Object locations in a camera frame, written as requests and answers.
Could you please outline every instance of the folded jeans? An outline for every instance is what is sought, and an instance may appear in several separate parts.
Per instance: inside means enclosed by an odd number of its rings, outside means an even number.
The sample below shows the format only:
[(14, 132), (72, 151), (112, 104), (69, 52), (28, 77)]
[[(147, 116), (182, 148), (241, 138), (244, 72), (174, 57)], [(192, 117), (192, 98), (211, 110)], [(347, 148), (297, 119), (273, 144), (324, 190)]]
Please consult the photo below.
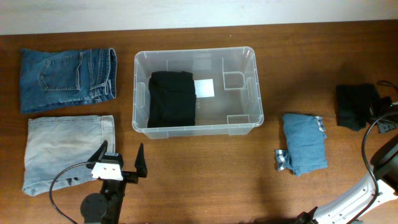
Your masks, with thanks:
[[(30, 196), (48, 192), (54, 177), (65, 168), (86, 162), (108, 141), (115, 151), (113, 116), (74, 116), (29, 120), (22, 191)], [(64, 173), (53, 189), (94, 180), (91, 170), (80, 166)]]
[(101, 103), (116, 97), (114, 49), (21, 52), (21, 113)]
[(288, 168), (296, 176), (328, 167), (325, 155), (326, 134), (319, 116), (285, 114), (284, 132), (288, 150), (276, 150), (278, 170)]

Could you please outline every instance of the white wall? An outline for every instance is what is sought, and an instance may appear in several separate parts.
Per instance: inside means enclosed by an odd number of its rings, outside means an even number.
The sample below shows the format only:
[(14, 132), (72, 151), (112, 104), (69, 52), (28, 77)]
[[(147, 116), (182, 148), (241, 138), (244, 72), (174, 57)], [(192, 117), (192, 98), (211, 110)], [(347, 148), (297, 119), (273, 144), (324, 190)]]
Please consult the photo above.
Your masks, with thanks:
[(0, 34), (398, 19), (398, 0), (0, 0)]

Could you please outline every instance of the black folded cloth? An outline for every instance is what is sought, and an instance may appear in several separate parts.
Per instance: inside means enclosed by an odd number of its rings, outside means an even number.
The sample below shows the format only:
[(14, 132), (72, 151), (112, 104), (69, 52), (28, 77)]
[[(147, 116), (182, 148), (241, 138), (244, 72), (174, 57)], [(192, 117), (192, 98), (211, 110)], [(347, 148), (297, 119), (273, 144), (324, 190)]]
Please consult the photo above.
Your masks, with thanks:
[(197, 96), (192, 73), (154, 72), (149, 92), (148, 128), (195, 125)]
[(354, 131), (366, 127), (370, 120), (371, 103), (380, 96), (373, 84), (338, 85), (336, 87), (338, 102), (338, 126), (344, 126)]

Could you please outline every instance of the dark blue jeans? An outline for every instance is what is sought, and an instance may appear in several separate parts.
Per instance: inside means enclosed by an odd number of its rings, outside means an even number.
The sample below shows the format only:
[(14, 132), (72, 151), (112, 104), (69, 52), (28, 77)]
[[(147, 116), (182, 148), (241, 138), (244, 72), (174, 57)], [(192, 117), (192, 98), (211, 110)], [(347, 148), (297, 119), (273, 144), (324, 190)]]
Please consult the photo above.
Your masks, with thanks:
[(21, 113), (101, 103), (116, 97), (114, 49), (21, 51)]

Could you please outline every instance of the jeans waistband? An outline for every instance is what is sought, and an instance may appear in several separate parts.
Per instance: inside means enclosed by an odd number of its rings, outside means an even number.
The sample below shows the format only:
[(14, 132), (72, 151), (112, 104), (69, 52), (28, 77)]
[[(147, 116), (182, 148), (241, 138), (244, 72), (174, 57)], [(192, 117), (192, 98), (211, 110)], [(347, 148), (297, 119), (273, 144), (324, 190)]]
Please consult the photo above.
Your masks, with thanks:
[(113, 48), (99, 49), (98, 64), (93, 66), (92, 51), (90, 49), (88, 68), (90, 71), (91, 86), (89, 95), (97, 103), (116, 98), (116, 70), (117, 57)]

